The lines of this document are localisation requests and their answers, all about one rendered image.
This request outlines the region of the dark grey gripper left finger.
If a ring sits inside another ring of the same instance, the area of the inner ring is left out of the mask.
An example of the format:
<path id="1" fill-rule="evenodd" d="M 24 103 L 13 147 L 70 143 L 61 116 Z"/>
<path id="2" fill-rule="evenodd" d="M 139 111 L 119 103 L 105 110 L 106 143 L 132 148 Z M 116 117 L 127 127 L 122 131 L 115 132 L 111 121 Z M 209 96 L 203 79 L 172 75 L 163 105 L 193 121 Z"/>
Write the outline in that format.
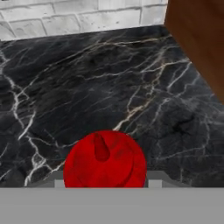
<path id="1" fill-rule="evenodd" d="M 57 188 L 64 186 L 63 171 L 54 171 L 47 178 L 40 180 L 34 184 L 30 184 L 31 188 Z"/>

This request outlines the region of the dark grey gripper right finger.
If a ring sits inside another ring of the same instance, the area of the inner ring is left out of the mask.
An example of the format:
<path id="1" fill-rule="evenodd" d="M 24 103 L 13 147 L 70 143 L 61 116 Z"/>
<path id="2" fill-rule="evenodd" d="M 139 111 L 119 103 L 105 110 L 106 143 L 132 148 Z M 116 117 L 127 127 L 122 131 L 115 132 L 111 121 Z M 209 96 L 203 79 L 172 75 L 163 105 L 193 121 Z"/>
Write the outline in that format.
<path id="1" fill-rule="evenodd" d="M 147 171 L 145 186 L 149 188 L 189 187 L 189 185 L 172 180 L 164 171 Z"/>

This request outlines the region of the red ketchup bottle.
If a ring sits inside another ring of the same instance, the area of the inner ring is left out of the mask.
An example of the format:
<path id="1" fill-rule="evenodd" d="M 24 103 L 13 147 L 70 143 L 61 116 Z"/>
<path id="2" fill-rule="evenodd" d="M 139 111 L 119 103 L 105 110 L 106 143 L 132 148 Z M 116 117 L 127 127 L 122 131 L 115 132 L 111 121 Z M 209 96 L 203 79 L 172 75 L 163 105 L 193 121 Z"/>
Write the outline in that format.
<path id="1" fill-rule="evenodd" d="M 66 157 L 65 187 L 144 187 L 146 160 L 129 135 L 101 130 L 83 137 Z"/>

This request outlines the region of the brown wooden cabinet side panel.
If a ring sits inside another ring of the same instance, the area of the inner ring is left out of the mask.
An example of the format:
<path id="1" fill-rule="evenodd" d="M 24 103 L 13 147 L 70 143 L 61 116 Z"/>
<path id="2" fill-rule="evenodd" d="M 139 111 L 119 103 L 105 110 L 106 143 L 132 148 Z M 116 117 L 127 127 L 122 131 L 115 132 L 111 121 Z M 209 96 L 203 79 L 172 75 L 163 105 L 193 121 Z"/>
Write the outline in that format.
<path id="1" fill-rule="evenodd" d="M 224 104 L 224 0 L 168 0 L 164 25 Z"/>

